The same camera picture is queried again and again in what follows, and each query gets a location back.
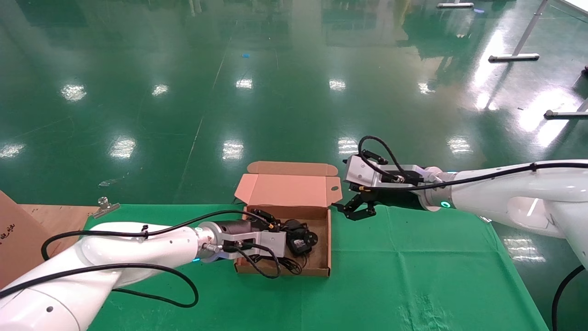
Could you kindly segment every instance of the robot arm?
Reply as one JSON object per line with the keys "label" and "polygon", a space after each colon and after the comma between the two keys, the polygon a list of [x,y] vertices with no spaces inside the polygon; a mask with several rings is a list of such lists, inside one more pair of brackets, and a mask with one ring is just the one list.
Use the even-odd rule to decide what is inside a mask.
{"label": "robot arm", "polygon": [[[92,230],[140,233],[168,228],[134,222],[103,223]],[[203,222],[199,227],[178,229],[144,237],[87,236],[49,259],[6,288],[50,274],[114,263],[149,263],[176,268],[201,259],[236,259],[243,248],[247,255],[269,255],[248,242],[268,245],[285,233],[260,231],[249,221]],[[283,256],[283,247],[275,249]],[[0,299],[0,330],[86,330],[113,289],[127,286],[159,273],[154,269],[110,269],[75,274],[27,287]]]}
{"label": "robot arm", "polygon": [[[385,160],[368,162],[391,175],[399,174],[398,167],[388,165]],[[383,176],[358,155],[349,157],[346,164],[344,181],[350,184],[351,190],[358,192],[346,205],[338,206],[349,219],[374,215],[375,204],[429,211],[455,208],[475,214],[486,222],[495,221],[544,236],[565,238],[582,264],[588,266],[588,160],[536,162],[535,171],[507,175],[501,173],[529,165],[458,173],[443,172],[437,167],[423,169],[402,165],[409,178],[402,178],[401,183]],[[568,167],[555,167],[559,164]],[[442,185],[482,176],[487,179]],[[438,187],[425,188],[431,184],[438,184]],[[367,203],[367,208],[358,211],[362,203]]]}

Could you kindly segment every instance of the black power adapter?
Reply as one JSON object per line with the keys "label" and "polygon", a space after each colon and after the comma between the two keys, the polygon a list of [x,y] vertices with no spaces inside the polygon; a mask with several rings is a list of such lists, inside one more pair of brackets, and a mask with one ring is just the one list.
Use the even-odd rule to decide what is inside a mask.
{"label": "black power adapter", "polygon": [[306,223],[300,223],[294,219],[286,221],[282,231],[286,232],[286,245],[294,256],[310,253],[312,246],[319,241],[316,233],[308,230]]}

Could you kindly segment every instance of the green epoxy floor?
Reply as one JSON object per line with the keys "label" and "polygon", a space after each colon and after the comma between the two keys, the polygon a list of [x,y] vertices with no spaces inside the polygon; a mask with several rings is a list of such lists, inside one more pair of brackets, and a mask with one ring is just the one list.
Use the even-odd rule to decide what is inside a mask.
{"label": "green epoxy floor", "polygon": [[[445,170],[586,158],[588,122],[542,119],[588,97],[586,18],[554,2],[523,49],[539,61],[487,61],[539,2],[3,1],[0,189],[19,203],[230,203],[250,162],[343,170],[366,134]],[[550,325],[577,258],[495,229]],[[560,330],[588,323],[587,289],[586,274],[566,289]]]}

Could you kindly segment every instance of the black cable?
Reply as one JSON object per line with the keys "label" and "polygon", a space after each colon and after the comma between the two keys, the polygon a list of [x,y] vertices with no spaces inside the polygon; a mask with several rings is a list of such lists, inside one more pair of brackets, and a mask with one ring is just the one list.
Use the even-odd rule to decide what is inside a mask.
{"label": "black cable", "polygon": [[41,246],[41,255],[43,256],[43,259],[45,261],[49,260],[49,254],[47,253],[47,247],[49,246],[49,244],[51,244],[53,241],[55,240],[59,240],[62,238],[66,238],[66,237],[73,237],[73,236],[116,236],[116,237],[149,237],[149,236],[157,236],[158,234],[164,234],[176,229],[179,229],[181,227],[185,227],[187,225],[190,225],[194,222],[197,221],[201,221],[203,219],[207,219],[209,217],[213,217],[213,216],[217,216],[217,215],[222,215],[222,214],[243,214],[243,215],[247,215],[250,217],[253,217],[255,219],[260,220],[263,224],[267,225],[270,229],[273,228],[273,225],[271,225],[267,220],[265,220],[263,217],[260,217],[258,215],[255,215],[253,213],[250,213],[248,211],[243,211],[243,210],[219,210],[219,211],[214,211],[213,213],[209,213],[206,215],[202,215],[200,217],[197,217],[195,219],[183,222],[181,224],[178,225],[174,225],[174,226],[170,226],[167,227],[163,230],[158,230],[158,231],[153,231],[153,232],[139,232],[139,233],[130,233],[130,232],[118,232],[118,231],[97,231],[97,230],[81,230],[81,231],[70,231],[70,232],[64,232],[64,233],[60,233],[57,234],[53,237],[50,237],[49,239],[45,240],[45,242],[43,243],[43,245]]}
{"label": "black cable", "polygon": [[[257,263],[260,260],[272,260],[271,256],[261,256],[258,254],[254,254],[254,255],[250,255],[249,257],[251,257],[251,259]],[[295,274],[295,275],[299,275],[302,273],[302,269],[304,269],[304,267],[306,266],[306,255],[304,255],[305,258],[305,262],[304,265],[300,265],[300,263],[298,263],[296,260],[290,259],[289,257],[278,257],[278,262],[284,267],[286,268],[290,273]]]}
{"label": "black cable", "polygon": [[190,286],[190,288],[192,289],[192,292],[194,293],[194,301],[192,303],[186,304],[186,303],[180,303],[180,302],[177,302],[174,300],[170,300],[170,299],[167,299],[164,297],[155,296],[155,295],[151,295],[151,294],[145,294],[145,293],[136,292],[136,291],[132,291],[132,290],[114,289],[113,291],[134,294],[137,296],[146,297],[148,299],[159,300],[159,301],[167,302],[167,303],[170,303],[174,306],[181,307],[181,308],[191,308],[191,307],[196,306],[196,304],[198,303],[198,290],[196,289],[196,285],[194,285],[194,282],[190,278],[188,278],[185,274],[183,274],[175,269],[172,269],[170,267],[159,266],[157,264],[146,264],[146,263],[103,264],[101,266],[83,267],[83,268],[79,268],[79,269],[67,270],[64,272],[48,274],[46,276],[42,276],[39,278],[28,280],[27,282],[20,283],[18,285],[15,285],[15,286],[9,287],[3,291],[0,291],[0,299],[3,297],[9,296],[10,294],[24,290],[27,287],[35,286],[35,285],[45,283],[50,280],[55,280],[55,279],[58,279],[61,277],[68,277],[68,276],[73,276],[75,274],[81,274],[81,273],[87,273],[87,272],[97,272],[97,271],[101,271],[101,270],[123,269],[123,268],[156,269],[156,270],[161,270],[163,272],[172,273],[172,274],[180,277],[184,282],[186,282]]}
{"label": "black cable", "polygon": [[368,158],[365,155],[363,155],[362,146],[363,146],[363,142],[366,140],[375,140],[375,141],[379,142],[382,146],[384,146],[384,148],[388,152],[388,155],[390,155],[392,162],[394,163],[396,168],[398,168],[398,172],[400,172],[400,174],[402,176],[404,176],[404,178],[409,178],[409,176],[406,174],[405,170],[400,166],[400,163],[398,163],[398,160],[396,159],[394,154],[392,154],[392,150],[390,149],[390,147],[388,147],[388,145],[382,139],[375,137],[373,135],[367,135],[367,136],[361,138],[361,140],[359,141],[359,144],[358,144],[358,150],[359,150],[358,155],[363,160],[363,162],[365,162],[367,164],[368,167],[372,168],[375,172],[381,174],[383,177],[394,178],[395,180],[398,180],[398,176],[389,174],[389,173],[383,171],[382,169],[376,167],[368,160]]}
{"label": "black cable", "polygon": [[559,298],[562,296],[563,289],[566,288],[567,284],[576,277],[582,270],[584,270],[584,266],[579,266],[575,268],[570,274],[566,276],[559,284],[557,291],[555,291],[555,296],[553,297],[552,303],[552,331],[557,331],[557,304],[559,303]]}
{"label": "black cable", "polygon": [[242,251],[242,250],[241,250],[240,248],[238,248],[238,247],[235,247],[235,246],[227,246],[227,247],[224,247],[224,249],[234,249],[234,250],[236,250],[237,252],[239,252],[239,254],[241,254],[241,255],[242,255],[244,258],[245,258],[245,260],[247,260],[247,262],[251,263],[251,265],[253,266],[253,268],[254,268],[255,270],[257,270],[257,272],[258,272],[259,274],[261,274],[263,277],[265,277],[265,278],[269,278],[269,279],[275,279],[275,278],[278,278],[278,277],[279,277],[279,276],[282,274],[282,271],[280,270],[280,263],[279,263],[279,261],[278,261],[278,258],[276,257],[276,254],[274,254],[274,253],[273,253],[273,251],[272,251],[271,249],[269,249],[269,248],[267,248],[267,247],[265,247],[265,246],[261,246],[261,245],[258,245],[258,244],[253,244],[253,243],[243,243],[243,248],[244,248],[244,249],[249,249],[249,248],[251,248],[251,247],[256,247],[256,248],[259,248],[259,249],[261,249],[261,250],[264,250],[264,251],[268,252],[268,253],[269,253],[269,254],[270,254],[272,257],[273,257],[273,261],[276,263],[276,269],[278,270],[278,273],[276,273],[275,275],[271,275],[271,274],[266,274],[266,273],[264,273],[264,272],[263,272],[263,271],[261,271],[261,269],[258,267],[257,263],[256,263],[255,261],[253,261],[253,259],[252,259],[252,258],[251,258],[249,255],[245,254],[245,252],[244,252],[244,251]]}
{"label": "black cable", "polygon": [[534,171],[535,172],[537,169],[547,169],[547,168],[583,168],[583,169],[587,169],[588,164],[573,163],[573,162],[557,162],[557,163],[543,163],[543,164],[531,163],[529,165],[524,165],[523,167],[519,167],[519,168],[498,171],[496,173],[491,173],[491,174],[486,174],[486,175],[471,177],[471,178],[464,178],[464,179],[460,179],[460,180],[445,181],[443,183],[414,186],[414,187],[365,187],[365,186],[360,186],[359,190],[360,191],[420,191],[420,190],[428,190],[429,188],[446,187],[446,186],[451,186],[451,185],[473,183],[475,181],[487,180],[487,179],[492,179],[495,177],[506,176],[506,175],[516,174],[516,173],[522,173],[524,171]]}
{"label": "black cable", "polygon": [[304,269],[304,267],[306,267],[307,263],[308,263],[308,255],[304,254],[304,264],[302,265],[301,269]]}

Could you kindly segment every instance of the wooden board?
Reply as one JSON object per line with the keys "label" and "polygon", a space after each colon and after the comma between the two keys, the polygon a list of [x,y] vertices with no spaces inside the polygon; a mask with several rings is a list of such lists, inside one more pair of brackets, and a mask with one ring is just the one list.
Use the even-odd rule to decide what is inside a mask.
{"label": "wooden board", "polygon": [[[32,215],[52,236],[63,232],[82,230],[88,217],[98,210],[98,207],[50,206],[46,204],[21,204],[19,206]],[[68,237],[51,244],[49,251],[54,250],[51,256],[61,253],[76,241],[78,241],[78,237]]]}

